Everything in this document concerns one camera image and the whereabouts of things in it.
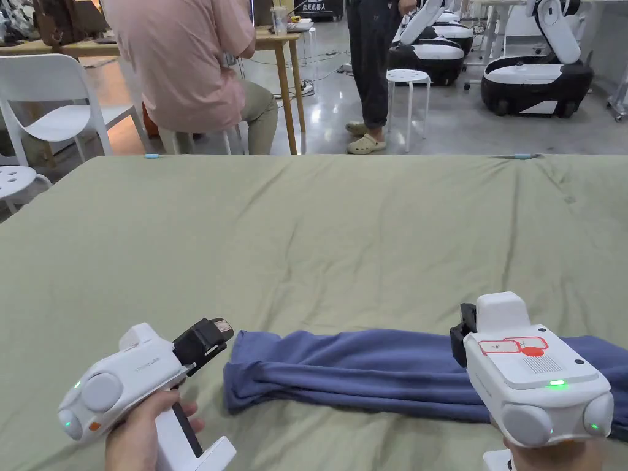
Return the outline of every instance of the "plastic cup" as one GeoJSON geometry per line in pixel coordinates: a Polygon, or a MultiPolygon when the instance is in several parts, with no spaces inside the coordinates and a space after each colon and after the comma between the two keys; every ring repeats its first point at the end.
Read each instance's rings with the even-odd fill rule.
{"type": "Polygon", "coordinates": [[[285,35],[288,32],[288,8],[284,6],[271,7],[273,28],[276,35],[285,35]]]}

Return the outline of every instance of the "white label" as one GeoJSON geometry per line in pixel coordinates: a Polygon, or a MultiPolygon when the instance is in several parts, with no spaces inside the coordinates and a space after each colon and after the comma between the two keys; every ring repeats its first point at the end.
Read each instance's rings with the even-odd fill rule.
{"type": "Polygon", "coordinates": [[[514,340],[483,340],[480,342],[482,351],[493,353],[519,353],[519,344],[514,340]]]}
{"type": "Polygon", "coordinates": [[[526,347],[537,347],[543,350],[548,348],[547,342],[545,342],[545,340],[543,340],[541,337],[508,337],[504,340],[515,340],[519,342],[519,345],[521,345],[522,349],[526,347]]]}

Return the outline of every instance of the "blue towel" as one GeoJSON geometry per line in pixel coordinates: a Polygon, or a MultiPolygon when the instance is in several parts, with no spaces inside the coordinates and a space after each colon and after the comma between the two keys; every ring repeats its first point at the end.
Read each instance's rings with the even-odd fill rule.
{"type": "MultiPolygon", "coordinates": [[[[596,337],[566,338],[609,380],[613,434],[628,441],[628,351],[596,337]]],[[[449,336],[402,330],[287,337],[240,331],[224,368],[225,405],[236,413],[274,399],[487,423],[489,412],[449,336]]]]}

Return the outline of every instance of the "foot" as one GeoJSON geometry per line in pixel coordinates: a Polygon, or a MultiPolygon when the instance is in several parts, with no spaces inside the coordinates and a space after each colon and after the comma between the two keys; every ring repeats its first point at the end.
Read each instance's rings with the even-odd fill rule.
{"type": "Polygon", "coordinates": [[[347,146],[347,152],[350,154],[370,154],[371,152],[382,151],[386,149],[386,142],[378,141],[370,134],[365,134],[362,139],[358,139],[354,143],[347,146]]]}
{"type": "Polygon", "coordinates": [[[345,126],[345,129],[358,138],[361,138],[369,132],[369,128],[360,121],[349,121],[345,126]]]}

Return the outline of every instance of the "white and black robot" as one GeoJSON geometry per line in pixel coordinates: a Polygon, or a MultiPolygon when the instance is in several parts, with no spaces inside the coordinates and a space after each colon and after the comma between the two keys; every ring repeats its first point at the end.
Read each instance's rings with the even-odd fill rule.
{"type": "Polygon", "coordinates": [[[389,69],[422,70],[435,85],[449,86],[456,81],[465,58],[462,47],[428,28],[444,12],[443,3],[443,0],[426,0],[407,24],[402,21],[392,41],[389,69]]]}
{"type": "Polygon", "coordinates": [[[534,16],[552,51],[549,55],[505,57],[484,70],[482,100],[498,116],[557,115],[569,118],[586,96],[593,70],[580,61],[580,47],[565,16],[580,0],[528,0],[526,15],[534,16]]]}
{"type": "MultiPolygon", "coordinates": [[[[452,4],[453,1],[450,1],[445,5],[445,8],[449,8],[452,4]]],[[[474,33],[468,26],[460,24],[459,14],[446,9],[431,26],[434,27],[434,31],[438,36],[458,43],[465,52],[465,56],[469,54],[473,46],[474,33]]]]}

